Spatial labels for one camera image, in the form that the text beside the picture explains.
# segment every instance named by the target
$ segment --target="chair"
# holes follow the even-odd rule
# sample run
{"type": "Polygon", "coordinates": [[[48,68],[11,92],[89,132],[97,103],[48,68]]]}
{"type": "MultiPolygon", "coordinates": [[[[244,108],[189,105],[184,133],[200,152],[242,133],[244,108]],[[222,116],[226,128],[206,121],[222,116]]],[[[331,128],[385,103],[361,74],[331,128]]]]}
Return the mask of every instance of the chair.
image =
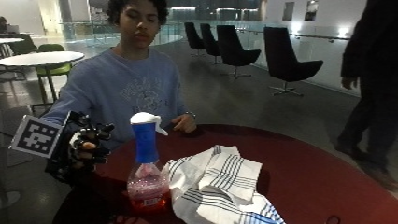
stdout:
{"type": "Polygon", "coordinates": [[[221,58],[225,64],[236,67],[236,72],[232,74],[234,78],[250,77],[248,74],[238,74],[237,68],[256,62],[260,56],[260,49],[245,50],[240,44],[237,30],[234,25],[218,25],[218,48],[221,58]]]}
{"type": "Polygon", "coordinates": [[[200,50],[205,49],[202,39],[200,38],[196,25],[192,22],[185,22],[185,33],[188,38],[189,47],[192,49],[196,49],[198,51],[197,54],[190,54],[192,57],[204,56],[204,54],[200,54],[200,50]]]}
{"type": "Polygon", "coordinates": [[[201,23],[200,30],[201,30],[202,44],[206,49],[206,52],[209,55],[214,56],[213,64],[218,64],[217,56],[221,56],[221,54],[220,54],[217,40],[213,37],[210,25],[208,23],[201,23]]]}
{"type": "Polygon", "coordinates": [[[15,34],[13,38],[21,38],[24,41],[9,43],[9,48],[13,55],[28,54],[37,51],[37,47],[33,44],[32,38],[27,34],[15,34]]]}
{"type": "MultiPolygon", "coordinates": [[[[63,45],[60,44],[44,44],[39,46],[37,52],[52,52],[52,51],[65,51],[63,45]]],[[[52,66],[48,66],[49,69],[49,75],[51,76],[61,76],[69,74],[72,68],[72,63],[63,63],[63,64],[55,64],[52,66]]],[[[48,95],[47,95],[47,90],[45,90],[45,85],[43,82],[43,77],[48,77],[47,69],[45,67],[36,67],[36,73],[37,73],[37,79],[39,79],[39,86],[40,86],[40,92],[41,92],[41,97],[43,97],[43,104],[33,105],[32,106],[32,111],[35,106],[41,106],[41,105],[52,105],[48,104],[48,95]]]]}
{"type": "Polygon", "coordinates": [[[287,88],[287,82],[313,77],[323,61],[301,63],[297,60],[287,28],[265,27],[264,46],[270,76],[285,81],[283,87],[270,87],[276,90],[273,95],[293,93],[302,96],[303,94],[295,92],[294,88],[287,88]]]}

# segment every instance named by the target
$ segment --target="spray bottle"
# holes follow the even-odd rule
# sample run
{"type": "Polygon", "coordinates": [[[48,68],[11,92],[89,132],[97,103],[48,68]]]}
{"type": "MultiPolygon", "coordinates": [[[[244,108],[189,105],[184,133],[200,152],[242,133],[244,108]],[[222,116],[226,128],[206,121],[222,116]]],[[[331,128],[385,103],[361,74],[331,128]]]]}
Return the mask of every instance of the spray bottle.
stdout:
{"type": "Polygon", "coordinates": [[[162,170],[156,147],[156,132],[168,135],[160,127],[161,117],[141,112],[130,118],[136,135],[136,162],[126,181],[133,209],[156,213],[165,209],[170,199],[168,172],[162,170]]]}

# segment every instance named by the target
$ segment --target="sweatshirt sleeve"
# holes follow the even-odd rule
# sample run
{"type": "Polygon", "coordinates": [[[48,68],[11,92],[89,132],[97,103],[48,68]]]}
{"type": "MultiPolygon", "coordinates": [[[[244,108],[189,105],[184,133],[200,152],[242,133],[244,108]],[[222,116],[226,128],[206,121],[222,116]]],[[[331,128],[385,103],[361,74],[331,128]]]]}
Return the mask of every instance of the sweatshirt sleeve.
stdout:
{"type": "Polygon", "coordinates": [[[188,109],[181,97],[181,83],[180,83],[180,71],[177,66],[174,65],[174,73],[176,73],[176,78],[177,78],[177,113],[178,115],[184,114],[188,109]]]}
{"type": "Polygon", "coordinates": [[[90,116],[92,101],[94,99],[89,95],[92,94],[92,87],[89,86],[89,74],[92,73],[93,68],[85,62],[73,66],[67,84],[60,91],[60,98],[41,119],[63,125],[71,110],[90,116]]]}
{"type": "Polygon", "coordinates": [[[342,77],[362,76],[370,50],[395,17],[397,3],[394,1],[367,1],[343,53],[342,77]]]}

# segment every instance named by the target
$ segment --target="blue sweatshirt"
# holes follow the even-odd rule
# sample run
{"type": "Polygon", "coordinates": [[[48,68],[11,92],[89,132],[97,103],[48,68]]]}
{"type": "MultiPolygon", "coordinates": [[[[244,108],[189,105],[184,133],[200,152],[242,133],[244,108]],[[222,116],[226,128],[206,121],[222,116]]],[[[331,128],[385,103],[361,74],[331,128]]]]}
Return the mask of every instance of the blue sweatshirt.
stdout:
{"type": "Polygon", "coordinates": [[[77,63],[41,119],[63,125],[71,110],[89,115],[93,124],[114,124],[110,140],[104,142],[109,149],[133,138],[129,119],[137,112],[160,115],[166,126],[186,111],[180,72],[170,58],[150,49],[146,59],[132,61],[109,49],[77,63]]]}

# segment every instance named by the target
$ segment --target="white cloth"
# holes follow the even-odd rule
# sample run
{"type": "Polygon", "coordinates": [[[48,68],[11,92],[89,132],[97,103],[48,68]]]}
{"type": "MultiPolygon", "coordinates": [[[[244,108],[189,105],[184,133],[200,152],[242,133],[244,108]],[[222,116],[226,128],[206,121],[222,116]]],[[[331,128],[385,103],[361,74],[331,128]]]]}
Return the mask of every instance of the white cloth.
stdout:
{"type": "Polygon", "coordinates": [[[256,192],[261,163],[242,159],[237,147],[214,146],[166,169],[173,210],[186,223],[285,223],[256,192]]]}

